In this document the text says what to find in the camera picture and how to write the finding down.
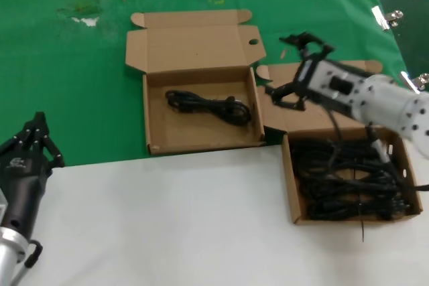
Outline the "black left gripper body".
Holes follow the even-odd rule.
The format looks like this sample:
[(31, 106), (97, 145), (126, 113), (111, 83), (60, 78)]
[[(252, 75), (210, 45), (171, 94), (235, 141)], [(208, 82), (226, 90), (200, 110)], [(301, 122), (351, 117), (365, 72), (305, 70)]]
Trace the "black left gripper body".
[(51, 174), (48, 159), (43, 154), (12, 151), (1, 156), (1, 191), (7, 200), (2, 227), (22, 236), (32, 235)]

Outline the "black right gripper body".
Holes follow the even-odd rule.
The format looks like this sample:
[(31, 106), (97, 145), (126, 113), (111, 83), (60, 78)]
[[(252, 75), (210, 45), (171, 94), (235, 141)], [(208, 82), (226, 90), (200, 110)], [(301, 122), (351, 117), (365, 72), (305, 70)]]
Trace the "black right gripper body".
[(351, 116), (351, 105), (343, 98), (333, 98), (334, 90), (329, 88), (333, 76), (344, 78), (354, 71), (354, 67), (340, 62), (312, 62), (307, 61), (300, 65), (296, 82), (307, 88), (308, 100), (328, 110), (333, 110), (344, 116)]

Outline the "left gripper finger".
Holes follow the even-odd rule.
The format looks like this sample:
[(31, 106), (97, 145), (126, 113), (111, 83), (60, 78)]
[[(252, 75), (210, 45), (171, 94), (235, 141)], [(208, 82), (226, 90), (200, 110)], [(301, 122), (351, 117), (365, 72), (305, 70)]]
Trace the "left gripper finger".
[(26, 122), (23, 129), (1, 144), (1, 159), (8, 157), (28, 157), (37, 159), (40, 156), (38, 149), (33, 150), (36, 132), (40, 128), (40, 113), (36, 113), (30, 121)]
[(64, 157), (59, 148), (50, 138), (50, 130), (43, 112), (37, 112), (34, 117), (34, 142), (33, 151), (43, 154), (46, 150), (52, 159), (48, 162), (50, 169), (64, 167)]

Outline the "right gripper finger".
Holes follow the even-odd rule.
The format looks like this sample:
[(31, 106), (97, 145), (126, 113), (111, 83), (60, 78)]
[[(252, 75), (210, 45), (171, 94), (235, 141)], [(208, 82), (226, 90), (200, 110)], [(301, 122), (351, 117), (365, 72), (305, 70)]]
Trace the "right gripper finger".
[[(283, 109), (305, 111), (307, 88), (303, 84), (292, 81), (276, 88), (270, 85), (264, 87), (265, 93), (270, 96), (273, 105)], [(295, 102), (285, 101), (285, 97), (291, 94), (296, 95), (298, 99)]]
[[(316, 37), (315, 35), (303, 32), (298, 35), (291, 34), (287, 37), (281, 37), (280, 41), (285, 44), (290, 44), (291, 46), (294, 46), (300, 55), (300, 62), (303, 64), (307, 61), (312, 62), (329, 62), (334, 63), (333, 60), (327, 58), (327, 56), (334, 52), (334, 48), (327, 44), (325, 41), (321, 40), (320, 38)], [(310, 52), (308, 49), (309, 44), (316, 44), (320, 47), (319, 52)]]

